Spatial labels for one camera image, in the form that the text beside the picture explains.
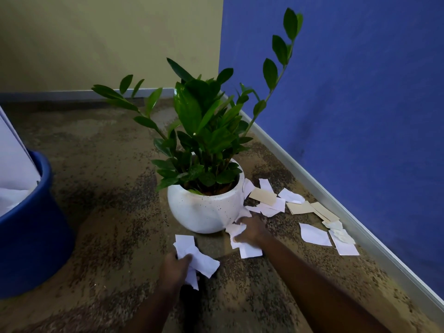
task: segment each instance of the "zz plant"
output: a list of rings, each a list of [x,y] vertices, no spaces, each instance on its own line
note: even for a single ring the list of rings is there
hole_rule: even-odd
[[[92,90],[105,97],[111,105],[132,110],[139,115],[134,120],[157,131],[160,138],[154,139],[155,147],[168,157],[166,160],[153,160],[157,172],[163,176],[157,190],[170,185],[180,184],[186,190],[200,195],[218,195],[229,191],[238,181],[241,169],[230,162],[233,155],[249,149],[245,143],[252,140],[247,132],[258,115],[267,106],[268,99],[279,83],[293,53],[295,38],[301,30],[303,17],[287,8],[284,15],[284,29],[291,43],[273,35],[272,47],[282,69],[278,69],[270,59],[265,59],[263,74],[269,87],[265,99],[260,99],[256,91],[240,83],[241,92],[224,99],[220,93],[221,85],[233,75],[233,69],[222,70],[216,79],[203,81],[201,76],[194,78],[175,61],[168,59],[181,82],[177,82],[174,91],[174,107],[178,119],[171,123],[166,132],[161,131],[151,120],[150,113],[160,98],[162,88],[155,90],[145,99],[145,107],[138,108],[123,95],[131,85],[133,75],[122,79],[119,92],[108,86],[94,85]],[[134,98],[144,79],[134,87],[131,98]],[[241,119],[239,112],[249,95],[254,94],[258,102],[254,105],[253,118],[248,124]],[[185,132],[176,128],[183,125]],[[178,148],[177,139],[182,148]]]

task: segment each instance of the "blue plastic container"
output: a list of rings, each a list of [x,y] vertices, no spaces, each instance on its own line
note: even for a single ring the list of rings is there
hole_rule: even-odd
[[[68,260],[74,233],[54,201],[48,159],[29,151],[42,179],[18,206],[0,217],[0,299],[42,284]]]

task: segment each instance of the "blue wall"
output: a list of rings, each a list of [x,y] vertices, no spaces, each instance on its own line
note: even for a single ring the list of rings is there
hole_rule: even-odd
[[[257,123],[444,297],[444,0],[224,0],[228,94],[267,95],[288,6],[304,25]]]

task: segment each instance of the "baseboard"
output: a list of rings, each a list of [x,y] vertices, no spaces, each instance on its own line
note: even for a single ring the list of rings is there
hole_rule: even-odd
[[[138,98],[148,97],[155,89],[139,89]],[[128,89],[124,97],[131,97],[133,89]],[[165,87],[161,98],[171,98],[174,95],[174,88]],[[46,92],[0,92],[0,103],[7,102],[58,102],[64,100],[96,100],[103,99],[93,90],[75,90],[75,91],[46,91]]]
[[[241,111],[241,115],[248,123],[251,121],[251,118],[245,112]],[[444,328],[444,301],[316,181],[310,173],[265,133],[262,128],[253,123],[250,131],[258,137],[320,203],[339,216],[344,227],[355,241],[402,287],[415,304],[430,319]]]

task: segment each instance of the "person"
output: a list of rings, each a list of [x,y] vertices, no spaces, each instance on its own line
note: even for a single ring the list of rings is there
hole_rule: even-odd
[[[297,257],[273,237],[258,216],[242,218],[247,228],[235,241],[259,247],[289,288],[313,332],[389,332],[346,293]],[[185,281],[190,255],[169,253],[160,268],[158,286],[142,302],[124,332],[161,332]]]

